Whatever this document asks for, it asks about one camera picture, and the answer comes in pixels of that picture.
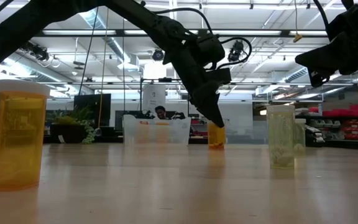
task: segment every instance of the ceiling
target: ceiling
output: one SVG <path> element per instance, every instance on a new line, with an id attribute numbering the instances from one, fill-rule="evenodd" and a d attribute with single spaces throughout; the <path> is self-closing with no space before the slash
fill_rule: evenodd
<path id="1" fill-rule="evenodd" d="M 16 0 L 11 7 L 5 8 L 0 13 L 0 23 L 7 17 L 15 13 L 19 7 L 27 4 L 28 1 Z M 151 11 L 167 9 L 171 6 L 195 7 L 202 4 L 202 12 L 207 17 L 213 29 L 289 29 L 296 27 L 303 30 L 324 30 L 324 24 L 319 16 L 317 8 L 312 1 L 311 9 L 305 9 L 307 0 L 297 0 L 297 13 L 294 10 L 294 1 L 291 0 L 254 0 L 254 9 L 250 10 L 250 1 L 243 0 L 153 0 L 146 1 L 146 6 Z M 341 1 L 320 0 L 326 8 L 328 20 L 333 20 L 338 14 L 344 12 Z M 100 19 L 104 21 L 108 29 L 138 29 L 129 21 L 123 19 L 115 12 L 106 7 L 99 8 Z M 171 16 L 184 25 L 189 30 L 205 29 L 205 23 L 200 16 L 194 12 L 177 12 Z M 71 18 L 50 24 L 46 29 L 90 29 L 79 14 Z M 158 46 L 149 37 L 115 37 L 117 44 L 122 47 L 125 53 L 136 55 L 140 66 L 152 63 L 150 52 Z M 295 56 L 309 50 L 322 47 L 329 43 L 327 38 L 303 38 L 297 43 L 293 43 L 293 38 L 268 38 L 268 37 L 247 37 L 252 42 L 254 52 L 247 63 L 232 68 L 232 79 L 234 82 L 279 82 L 283 78 L 291 75 L 291 72 L 298 70 L 301 66 L 294 61 Z M 90 37 L 79 37 L 78 48 L 76 51 L 76 37 L 34 37 L 32 42 L 48 49 L 50 55 L 54 55 L 58 60 L 42 62 L 41 65 L 50 70 L 53 74 L 63 75 L 68 80 L 81 81 L 82 70 L 75 70 L 73 61 L 85 62 L 86 53 L 90 45 Z M 226 53 L 232 46 L 232 42 L 224 44 Z M 101 81 L 103 74 L 105 41 L 100 37 L 93 38 L 90 48 L 88 63 L 86 65 L 85 77 L 91 77 L 94 81 Z M 18 61 L 25 66 L 33 69 L 41 65 L 32 56 L 25 54 Z M 114 52 L 107 46 L 104 75 L 109 82 L 139 81 L 140 72 L 120 70 L 117 66 L 121 62 L 117 59 Z M 175 72 L 171 65 L 167 65 L 167 76 L 175 78 Z M 301 82 L 309 82 L 307 75 L 302 77 Z M 137 89 L 139 85 L 105 85 L 105 88 Z M 238 86 L 237 90 L 254 90 L 258 86 Z M 99 85 L 88 86 L 90 90 L 100 89 Z M 278 88 L 277 94 L 281 91 L 289 91 L 285 88 Z"/>

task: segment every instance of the yellow plastic cup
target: yellow plastic cup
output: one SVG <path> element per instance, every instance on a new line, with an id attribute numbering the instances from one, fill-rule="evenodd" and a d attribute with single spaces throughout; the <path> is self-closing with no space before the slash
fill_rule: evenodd
<path id="1" fill-rule="evenodd" d="M 220 128 L 212 121 L 208 121 L 209 149 L 224 149 L 226 144 L 226 128 Z"/>
<path id="2" fill-rule="evenodd" d="M 37 83 L 0 80 L 0 191 L 39 184 L 49 93 Z"/>

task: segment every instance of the white plastic bin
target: white plastic bin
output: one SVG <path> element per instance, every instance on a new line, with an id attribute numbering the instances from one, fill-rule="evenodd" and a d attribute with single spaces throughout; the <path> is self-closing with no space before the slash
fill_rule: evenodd
<path id="1" fill-rule="evenodd" d="M 124 115 L 124 142 L 131 144 L 177 144 L 187 146 L 191 118 L 177 120 L 136 119 Z"/>

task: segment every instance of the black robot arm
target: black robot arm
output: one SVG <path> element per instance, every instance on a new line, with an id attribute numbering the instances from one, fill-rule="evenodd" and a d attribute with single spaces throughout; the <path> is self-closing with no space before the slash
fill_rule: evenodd
<path id="1" fill-rule="evenodd" d="M 225 56 L 218 36 L 199 37 L 179 22 L 158 16 L 134 0 L 31 0 L 0 24 L 0 63 L 38 34 L 47 25 L 64 21 L 79 12 L 106 6 L 138 28 L 166 52 L 164 63 L 171 62 L 190 102 L 208 119 L 223 127 L 218 108 L 219 85 L 231 81 L 228 68 L 206 71 L 208 63 L 216 64 Z"/>

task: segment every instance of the green plant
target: green plant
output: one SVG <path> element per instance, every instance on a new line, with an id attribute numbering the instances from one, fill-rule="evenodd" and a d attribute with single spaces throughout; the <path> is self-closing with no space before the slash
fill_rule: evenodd
<path id="1" fill-rule="evenodd" d="M 90 126 L 89 121 L 83 120 L 80 122 L 81 125 L 85 126 L 85 131 L 87 133 L 84 140 L 82 140 L 83 144 L 92 144 L 94 141 L 94 129 Z"/>
<path id="2" fill-rule="evenodd" d="M 87 135 L 82 140 L 82 143 L 91 144 L 94 141 L 94 137 L 95 137 L 94 129 L 91 127 L 91 123 L 89 121 L 91 113 L 92 111 L 90 110 L 89 106 L 82 109 L 78 109 L 77 107 L 74 107 L 73 111 L 68 112 L 66 110 L 66 113 L 61 112 L 60 114 L 56 114 L 53 123 L 84 126 Z"/>
<path id="3" fill-rule="evenodd" d="M 54 124 L 77 124 L 79 125 L 79 122 L 77 122 L 76 119 L 72 118 L 71 116 L 58 116 L 53 121 Z"/>
<path id="4" fill-rule="evenodd" d="M 92 111 L 89 106 L 86 106 L 82 109 L 78 109 L 77 106 L 74 107 L 73 111 L 71 111 L 68 115 L 77 121 L 87 121 L 90 119 Z"/>

